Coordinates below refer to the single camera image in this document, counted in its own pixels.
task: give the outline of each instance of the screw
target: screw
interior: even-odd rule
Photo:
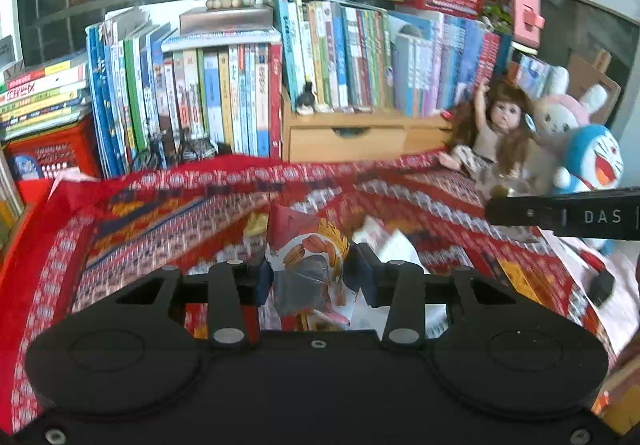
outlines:
[[[65,445],[66,436],[60,429],[49,429],[44,433],[44,438],[51,445]]]
[[[587,445],[590,441],[591,433],[586,429],[575,430],[569,438],[571,445]]]

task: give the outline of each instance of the bed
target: bed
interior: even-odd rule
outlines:
[[[40,332],[162,265],[187,272],[247,258],[265,241],[244,235],[246,221],[271,202],[323,216],[347,235],[365,215],[382,219],[432,273],[473,266],[594,333],[612,359],[620,351],[554,244],[537,229],[523,243],[490,225],[473,182],[440,167],[437,151],[338,164],[225,156],[122,180],[65,181],[32,214],[0,283],[0,427],[17,431],[40,410],[23,368]],[[185,324],[202,335],[205,319],[190,307]]]

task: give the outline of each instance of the doll's arm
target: doll's arm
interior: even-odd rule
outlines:
[[[480,131],[486,123],[486,97],[485,94],[489,89],[487,85],[488,80],[484,79],[478,89],[476,89],[476,95],[474,97],[474,109],[476,110],[476,128]]]

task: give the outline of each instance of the doll's face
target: doll's face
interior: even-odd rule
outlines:
[[[503,132],[509,132],[520,125],[520,106],[510,102],[495,102],[491,110],[491,122]]]

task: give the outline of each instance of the patterned fabric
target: patterned fabric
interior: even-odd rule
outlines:
[[[533,230],[531,242],[521,243],[490,225],[471,180],[439,167],[436,152],[349,164],[226,157],[81,186],[86,200],[76,200],[40,261],[20,340],[12,344],[18,350],[14,370],[8,382],[0,381],[0,408],[10,411],[7,430],[18,430],[37,414],[23,370],[24,352],[56,317],[81,310],[165,264],[186,273],[231,257],[246,259],[264,245],[264,234],[244,236],[246,220],[252,212],[267,212],[270,202],[322,216],[349,236],[366,215],[379,218],[410,238],[432,272],[474,266],[583,325],[608,347],[582,290],[540,232]],[[56,190],[53,198],[71,197],[70,190],[77,189]],[[75,295],[74,289],[60,287],[71,280]],[[195,335],[206,335],[203,307],[191,307],[185,323]],[[6,421],[2,411],[0,422]]]

